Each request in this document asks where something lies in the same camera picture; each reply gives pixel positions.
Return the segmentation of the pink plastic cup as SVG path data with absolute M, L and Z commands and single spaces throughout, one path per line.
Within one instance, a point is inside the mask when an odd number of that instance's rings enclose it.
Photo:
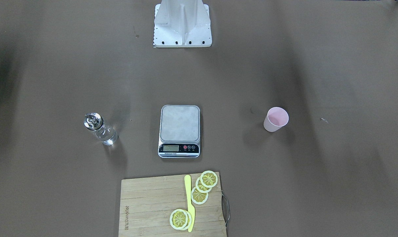
M 275 132 L 289 122 L 289 114 L 280 107 L 272 107 L 268 110 L 263 126 L 269 132 Z

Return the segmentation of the glass sauce bottle steel spout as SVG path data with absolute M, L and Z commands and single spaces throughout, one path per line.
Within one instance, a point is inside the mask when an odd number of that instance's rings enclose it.
M 115 129 L 98 113 L 85 114 L 84 126 L 104 145 L 113 145 L 119 137 Z

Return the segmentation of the digital kitchen scale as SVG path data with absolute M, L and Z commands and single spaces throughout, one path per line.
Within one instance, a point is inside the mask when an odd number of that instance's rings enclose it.
M 196 105 L 164 105 L 161 108 L 158 156 L 197 158 L 200 156 L 200 108 Z

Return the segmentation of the yellow plastic knife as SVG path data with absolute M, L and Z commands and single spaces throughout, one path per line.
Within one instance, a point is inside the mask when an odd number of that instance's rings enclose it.
M 184 187 L 185 187 L 185 191 L 186 191 L 186 200 L 187 200 L 187 211 L 190 213 L 191 215 L 191 224 L 189 226 L 189 228 L 187 229 L 188 232 L 191 232 L 193 230 L 194 227 L 194 222 L 195 222 L 195 214 L 196 214 L 196 210 L 195 207 L 192 204 L 192 179 L 191 176 L 189 174 L 184 176 Z

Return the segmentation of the lemon slice far end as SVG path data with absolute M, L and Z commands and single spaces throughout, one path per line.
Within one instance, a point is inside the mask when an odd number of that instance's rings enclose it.
M 214 171 L 204 171 L 200 175 L 200 182 L 205 186 L 206 188 L 213 188 L 217 185 L 218 183 L 218 176 Z

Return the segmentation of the lemon slice middle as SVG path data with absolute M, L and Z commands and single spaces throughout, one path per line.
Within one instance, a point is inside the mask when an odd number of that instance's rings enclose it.
M 200 193 L 208 193 L 212 189 L 212 187 L 209 188 L 209 187 L 206 187 L 205 185 L 203 185 L 203 183 L 200 181 L 200 177 L 198 177 L 196 180 L 195 188 Z

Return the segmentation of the lemon slice near knife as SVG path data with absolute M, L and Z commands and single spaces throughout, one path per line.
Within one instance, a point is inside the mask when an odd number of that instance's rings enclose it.
M 194 204 L 204 204 L 208 199 L 208 193 L 202 193 L 198 188 L 194 187 L 191 191 L 191 200 Z

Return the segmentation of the bamboo cutting board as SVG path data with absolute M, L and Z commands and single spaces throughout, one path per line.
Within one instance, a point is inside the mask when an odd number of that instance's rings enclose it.
M 170 224 L 176 209 L 188 210 L 185 174 L 123 179 L 119 203 L 119 237 L 226 237 L 229 206 L 220 181 L 203 204 L 192 202 L 191 228 Z

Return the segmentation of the lemon slice top pair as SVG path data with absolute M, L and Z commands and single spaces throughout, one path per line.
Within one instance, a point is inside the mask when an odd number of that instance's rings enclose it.
M 187 216 L 182 211 L 183 209 L 176 209 L 174 210 L 169 218 L 169 223 L 172 228 L 176 230 L 181 230 L 187 224 Z

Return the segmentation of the lemon slice under pair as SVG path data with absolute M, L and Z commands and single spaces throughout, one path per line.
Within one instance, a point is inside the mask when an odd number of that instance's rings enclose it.
M 184 226 L 184 228 L 181 228 L 181 230 L 188 230 L 188 228 L 190 228 L 193 225 L 193 217 L 190 214 L 190 212 L 186 211 L 186 210 L 182 210 L 186 216 L 187 216 L 187 224 Z

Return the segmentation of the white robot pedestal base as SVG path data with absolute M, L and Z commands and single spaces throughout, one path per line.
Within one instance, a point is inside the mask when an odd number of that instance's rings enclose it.
M 211 47 L 210 10 L 202 0 L 163 0 L 154 14 L 154 47 Z

